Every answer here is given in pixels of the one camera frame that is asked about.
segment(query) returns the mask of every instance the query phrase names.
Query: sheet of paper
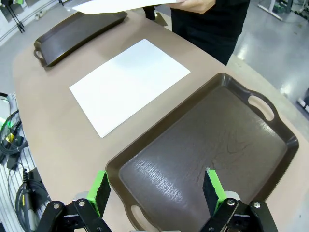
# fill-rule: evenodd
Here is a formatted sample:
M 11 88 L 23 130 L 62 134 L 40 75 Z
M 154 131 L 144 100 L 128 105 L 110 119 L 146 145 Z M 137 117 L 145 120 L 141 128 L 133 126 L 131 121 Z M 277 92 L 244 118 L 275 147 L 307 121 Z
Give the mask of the sheet of paper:
M 87 15 L 100 13 L 116 13 L 144 6 L 176 3 L 184 0 L 93 0 L 73 7 Z
M 100 137 L 104 137 L 190 73 L 144 39 L 70 87 Z

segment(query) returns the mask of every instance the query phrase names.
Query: hand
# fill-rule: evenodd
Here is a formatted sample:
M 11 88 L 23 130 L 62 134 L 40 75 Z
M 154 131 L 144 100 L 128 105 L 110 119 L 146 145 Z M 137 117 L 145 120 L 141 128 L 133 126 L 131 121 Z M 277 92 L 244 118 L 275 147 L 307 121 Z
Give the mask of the hand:
M 171 3 L 171 8 L 203 14 L 216 3 L 216 0 L 186 0 L 181 3 Z

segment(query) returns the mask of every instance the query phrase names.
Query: brown serving tray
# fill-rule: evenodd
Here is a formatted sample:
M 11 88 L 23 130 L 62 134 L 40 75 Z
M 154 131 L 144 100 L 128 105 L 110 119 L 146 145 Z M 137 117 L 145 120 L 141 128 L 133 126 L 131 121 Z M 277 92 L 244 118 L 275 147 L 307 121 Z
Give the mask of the brown serving tray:
M 34 42 L 34 56 L 43 67 L 57 64 L 77 48 L 123 22 L 126 12 L 83 14 L 77 12 Z
M 266 120 L 250 96 L 263 100 Z M 132 224 L 137 205 L 159 230 L 197 232 L 209 219 L 206 167 L 245 203 L 265 200 L 298 150 L 298 140 L 262 94 L 220 73 L 107 164 Z

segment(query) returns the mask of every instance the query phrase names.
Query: screw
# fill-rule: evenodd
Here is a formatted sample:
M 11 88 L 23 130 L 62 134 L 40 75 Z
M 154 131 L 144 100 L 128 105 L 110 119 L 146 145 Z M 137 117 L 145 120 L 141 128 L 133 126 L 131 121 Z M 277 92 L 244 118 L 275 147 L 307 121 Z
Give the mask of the screw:
M 85 202 L 84 202 L 84 201 L 80 201 L 80 202 L 78 203 L 78 205 L 79 205 L 79 206 L 84 206 L 84 205 L 85 205 Z
M 60 205 L 58 203 L 54 204 L 54 209 L 58 209 Z
M 235 205 L 235 202 L 233 200 L 227 200 L 227 204 L 229 206 L 233 206 L 233 205 Z
M 260 208 L 261 207 L 259 202 L 255 202 L 253 205 L 254 205 L 255 208 Z

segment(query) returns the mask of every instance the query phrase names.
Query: beige tabletop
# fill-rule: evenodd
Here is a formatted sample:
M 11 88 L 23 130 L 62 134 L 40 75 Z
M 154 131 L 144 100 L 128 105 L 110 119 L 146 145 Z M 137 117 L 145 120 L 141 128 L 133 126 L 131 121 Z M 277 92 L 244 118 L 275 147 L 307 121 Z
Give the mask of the beige tabletop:
M 69 87 L 145 38 L 191 73 L 106 137 L 100 138 Z M 276 91 L 269 86 L 261 87 L 259 83 L 265 82 L 262 78 L 248 81 L 248 77 L 232 73 L 199 48 L 133 12 L 129 12 L 124 23 L 93 39 L 55 67 L 42 68 L 33 56 L 33 49 L 31 46 L 25 50 L 14 63 L 18 106 L 44 184 L 53 200 L 66 204 L 77 193 L 90 189 L 98 170 L 104 170 L 111 158 L 217 73 L 230 74 L 244 86 L 267 97 Z M 280 116 L 300 144 L 293 162 L 267 199 L 279 230 L 284 231 L 309 188 L 306 180 L 309 146 L 294 125 L 284 115 Z M 115 232 L 133 229 L 113 190 L 103 218 Z

